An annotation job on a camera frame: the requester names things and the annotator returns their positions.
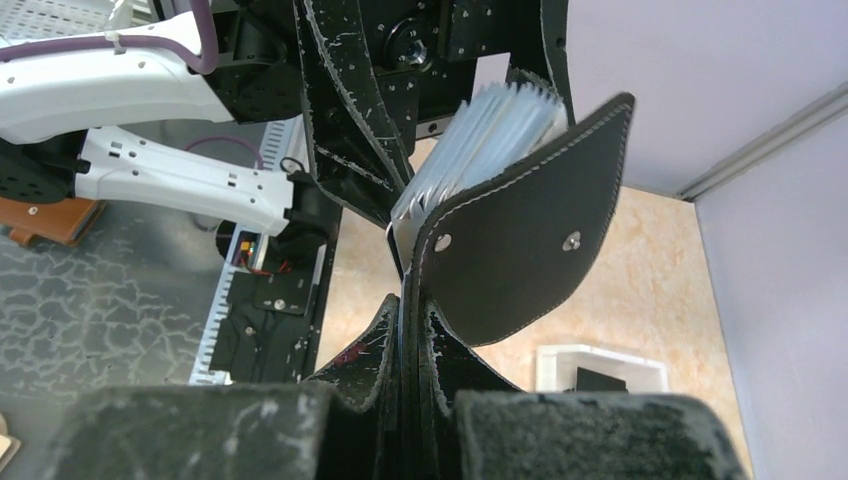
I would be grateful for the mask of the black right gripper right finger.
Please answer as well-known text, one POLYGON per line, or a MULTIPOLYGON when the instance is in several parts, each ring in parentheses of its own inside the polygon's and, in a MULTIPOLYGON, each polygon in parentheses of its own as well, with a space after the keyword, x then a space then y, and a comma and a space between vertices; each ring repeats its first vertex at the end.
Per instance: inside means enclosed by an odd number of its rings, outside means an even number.
POLYGON ((429 301, 423 378, 444 479, 744 479, 720 419, 672 394, 532 393, 495 372, 429 301))

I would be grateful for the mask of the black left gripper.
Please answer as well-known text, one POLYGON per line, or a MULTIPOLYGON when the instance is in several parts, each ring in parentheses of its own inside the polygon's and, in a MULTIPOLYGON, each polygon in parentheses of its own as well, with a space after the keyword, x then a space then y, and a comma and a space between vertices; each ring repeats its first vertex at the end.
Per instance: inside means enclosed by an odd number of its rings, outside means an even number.
POLYGON ((401 135, 411 140, 416 126, 436 130, 452 116, 483 58, 507 55, 509 82, 533 83, 574 109, 568 8, 568 0, 234 1, 231 113, 259 123, 303 112, 317 185, 384 228, 412 175, 401 135))

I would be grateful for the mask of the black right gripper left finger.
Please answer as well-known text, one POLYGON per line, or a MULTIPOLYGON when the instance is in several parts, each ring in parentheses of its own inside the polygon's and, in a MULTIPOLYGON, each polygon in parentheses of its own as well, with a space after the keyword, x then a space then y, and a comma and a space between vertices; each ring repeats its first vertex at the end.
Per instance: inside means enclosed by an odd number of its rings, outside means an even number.
POLYGON ((110 387, 65 415, 43 479, 397 479, 399 300, 299 383, 110 387))

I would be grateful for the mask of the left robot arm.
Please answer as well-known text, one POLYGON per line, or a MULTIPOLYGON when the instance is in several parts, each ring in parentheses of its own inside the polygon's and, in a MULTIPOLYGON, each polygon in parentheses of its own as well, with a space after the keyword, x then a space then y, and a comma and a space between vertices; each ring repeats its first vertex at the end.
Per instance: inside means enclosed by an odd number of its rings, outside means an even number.
POLYGON ((570 95, 565 1, 195 1, 156 23, 1 43, 1 194, 128 201, 313 236, 282 172, 159 143, 162 121, 303 122, 308 172, 378 226, 415 141, 471 99, 482 57, 570 95))

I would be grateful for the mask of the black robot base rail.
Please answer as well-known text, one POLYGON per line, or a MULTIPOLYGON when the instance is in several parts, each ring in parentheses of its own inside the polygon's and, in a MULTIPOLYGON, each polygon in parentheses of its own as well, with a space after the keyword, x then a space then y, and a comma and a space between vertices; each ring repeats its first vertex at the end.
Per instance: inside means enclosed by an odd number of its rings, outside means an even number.
POLYGON ((224 259, 189 377, 196 386, 294 382, 316 367, 341 208, 308 176, 301 118, 271 122, 261 167, 294 189, 279 236, 229 221, 216 229, 224 259))

